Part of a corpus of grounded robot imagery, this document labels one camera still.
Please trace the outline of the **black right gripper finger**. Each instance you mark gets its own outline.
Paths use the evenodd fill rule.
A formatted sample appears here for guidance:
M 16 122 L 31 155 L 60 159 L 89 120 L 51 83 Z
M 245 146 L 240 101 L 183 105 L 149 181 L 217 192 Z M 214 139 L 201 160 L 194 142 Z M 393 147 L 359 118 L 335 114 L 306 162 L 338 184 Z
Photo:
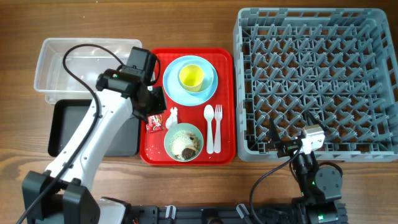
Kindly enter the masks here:
M 269 120 L 269 139 L 272 142 L 280 141 L 279 133 L 274 123 L 274 120 L 271 118 Z
M 309 111 L 306 111 L 306 122 L 308 126 L 319 125 L 322 130 L 326 131 L 326 127 L 322 124 L 322 122 L 319 119 L 316 119 Z

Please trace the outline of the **red snack wrapper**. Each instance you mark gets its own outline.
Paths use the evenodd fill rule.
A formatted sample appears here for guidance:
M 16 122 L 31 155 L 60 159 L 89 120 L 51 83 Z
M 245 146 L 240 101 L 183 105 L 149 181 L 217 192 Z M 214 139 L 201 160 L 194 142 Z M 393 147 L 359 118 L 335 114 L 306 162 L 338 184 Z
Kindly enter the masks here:
M 152 115 L 148 117 L 148 123 L 146 124 L 146 130 L 148 133 L 154 133 L 157 131 L 164 130 L 164 122 L 161 114 Z

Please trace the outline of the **white tissue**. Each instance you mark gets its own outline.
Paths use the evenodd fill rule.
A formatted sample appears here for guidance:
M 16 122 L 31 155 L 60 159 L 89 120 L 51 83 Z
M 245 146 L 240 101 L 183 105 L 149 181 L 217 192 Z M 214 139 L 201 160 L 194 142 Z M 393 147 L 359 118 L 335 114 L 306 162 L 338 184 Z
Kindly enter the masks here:
M 170 116 L 167 118 L 165 127 L 170 129 L 178 124 L 178 108 L 173 107 L 170 109 Z

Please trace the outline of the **green bowl with food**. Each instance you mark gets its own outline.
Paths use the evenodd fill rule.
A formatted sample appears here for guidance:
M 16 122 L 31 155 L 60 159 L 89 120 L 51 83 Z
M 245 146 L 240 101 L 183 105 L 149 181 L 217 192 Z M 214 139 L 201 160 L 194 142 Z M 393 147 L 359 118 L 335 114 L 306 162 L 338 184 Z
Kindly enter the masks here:
M 196 159 L 203 149 L 203 135 L 194 125 L 179 123 L 171 127 L 164 137 L 164 148 L 168 156 L 177 162 Z

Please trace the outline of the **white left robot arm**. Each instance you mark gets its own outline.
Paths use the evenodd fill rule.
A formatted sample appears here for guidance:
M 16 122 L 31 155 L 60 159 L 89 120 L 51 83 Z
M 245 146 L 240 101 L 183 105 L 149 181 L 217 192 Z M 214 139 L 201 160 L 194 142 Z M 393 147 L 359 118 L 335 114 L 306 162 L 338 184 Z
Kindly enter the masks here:
M 63 151 L 43 173 L 30 171 L 23 183 L 25 212 L 19 223 L 124 223 L 130 205 L 112 198 L 96 200 L 94 177 L 112 140 L 132 116 L 146 121 L 166 109 L 162 87 L 146 72 L 100 74 L 85 117 Z

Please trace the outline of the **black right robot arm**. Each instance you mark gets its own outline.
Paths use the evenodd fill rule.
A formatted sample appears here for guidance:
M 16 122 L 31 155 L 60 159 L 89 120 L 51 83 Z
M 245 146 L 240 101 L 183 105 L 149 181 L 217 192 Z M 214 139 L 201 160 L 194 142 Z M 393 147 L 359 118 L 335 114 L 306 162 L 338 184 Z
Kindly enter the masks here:
M 328 128 L 310 112 L 308 122 L 295 139 L 283 141 L 270 119 L 267 147 L 277 149 L 277 157 L 289 157 L 289 166 L 298 183 L 301 197 L 292 200 L 292 216 L 297 223 L 347 223 L 342 198 L 343 171 L 333 162 L 318 162 L 315 151 L 324 145 Z

